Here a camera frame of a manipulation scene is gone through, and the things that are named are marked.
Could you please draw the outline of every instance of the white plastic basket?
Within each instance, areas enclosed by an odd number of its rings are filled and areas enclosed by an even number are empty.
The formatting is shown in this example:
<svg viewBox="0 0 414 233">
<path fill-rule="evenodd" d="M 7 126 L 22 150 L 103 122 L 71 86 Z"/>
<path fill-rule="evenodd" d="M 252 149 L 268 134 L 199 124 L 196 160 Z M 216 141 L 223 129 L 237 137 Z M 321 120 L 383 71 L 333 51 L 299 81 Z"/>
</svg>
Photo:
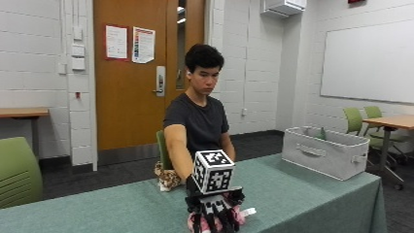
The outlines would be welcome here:
<svg viewBox="0 0 414 233">
<path fill-rule="evenodd" d="M 341 181 L 365 171 L 369 139 L 327 130 L 327 141 L 316 138 L 321 129 L 287 129 L 283 159 Z"/>
</svg>

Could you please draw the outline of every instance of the paper sign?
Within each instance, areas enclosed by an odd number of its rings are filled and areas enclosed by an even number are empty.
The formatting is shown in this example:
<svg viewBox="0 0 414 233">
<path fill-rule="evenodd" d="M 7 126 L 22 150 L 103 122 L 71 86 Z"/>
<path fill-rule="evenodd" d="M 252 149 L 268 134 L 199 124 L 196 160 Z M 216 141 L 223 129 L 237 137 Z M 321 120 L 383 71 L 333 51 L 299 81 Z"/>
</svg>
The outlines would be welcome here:
<svg viewBox="0 0 414 233">
<path fill-rule="evenodd" d="M 155 60 L 156 31 L 134 27 L 132 61 L 148 63 Z"/>
<path fill-rule="evenodd" d="M 127 27 L 106 26 L 107 58 L 124 60 L 128 58 Z"/>
</svg>

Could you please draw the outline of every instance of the plush animal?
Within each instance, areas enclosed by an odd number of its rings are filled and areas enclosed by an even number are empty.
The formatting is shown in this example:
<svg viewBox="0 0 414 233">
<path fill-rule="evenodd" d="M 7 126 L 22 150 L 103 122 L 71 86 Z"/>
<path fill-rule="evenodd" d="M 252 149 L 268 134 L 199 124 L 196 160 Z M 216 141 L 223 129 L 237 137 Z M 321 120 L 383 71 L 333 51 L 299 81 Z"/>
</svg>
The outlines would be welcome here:
<svg viewBox="0 0 414 233">
<path fill-rule="evenodd" d="M 171 191 L 175 187 L 182 185 L 182 179 L 175 170 L 164 170 L 163 164 L 156 163 L 155 173 L 159 176 L 159 186 L 162 191 Z"/>
</svg>

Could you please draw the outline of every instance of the pink object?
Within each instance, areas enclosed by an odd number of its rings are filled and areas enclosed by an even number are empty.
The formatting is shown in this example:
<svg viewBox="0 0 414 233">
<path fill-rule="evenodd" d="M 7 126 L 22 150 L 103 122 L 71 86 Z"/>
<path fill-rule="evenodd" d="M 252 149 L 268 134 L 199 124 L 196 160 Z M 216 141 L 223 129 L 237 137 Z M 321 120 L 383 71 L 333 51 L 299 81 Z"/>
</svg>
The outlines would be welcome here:
<svg viewBox="0 0 414 233">
<path fill-rule="evenodd" d="M 245 219 L 245 216 L 241 215 L 241 207 L 240 206 L 233 207 L 233 217 L 241 225 L 245 224 L 247 219 Z M 195 222 L 195 213 L 191 213 L 189 218 L 188 218 L 188 226 L 189 226 L 191 231 L 195 233 L 193 222 Z M 223 225 L 221 225 L 220 219 L 217 217 L 215 218 L 215 222 L 216 222 L 217 231 L 220 232 L 223 229 Z M 207 219 L 204 218 L 204 216 L 201 217 L 201 227 L 203 227 L 203 233 L 209 233 L 208 222 L 207 222 Z"/>
</svg>

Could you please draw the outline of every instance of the green table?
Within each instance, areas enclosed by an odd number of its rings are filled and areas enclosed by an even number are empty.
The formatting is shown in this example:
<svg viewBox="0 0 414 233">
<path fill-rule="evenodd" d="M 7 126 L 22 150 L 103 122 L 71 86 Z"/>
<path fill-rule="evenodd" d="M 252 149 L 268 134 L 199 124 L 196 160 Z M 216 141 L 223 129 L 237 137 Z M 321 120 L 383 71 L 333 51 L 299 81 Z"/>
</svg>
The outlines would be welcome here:
<svg viewBox="0 0 414 233">
<path fill-rule="evenodd" d="M 233 185 L 243 209 L 256 207 L 240 232 L 388 232 L 381 179 L 340 182 L 269 155 L 237 163 Z M 160 192 L 156 180 L 0 211 L 0 232 L 189 232 L 184 186 Z"/>
</svg>

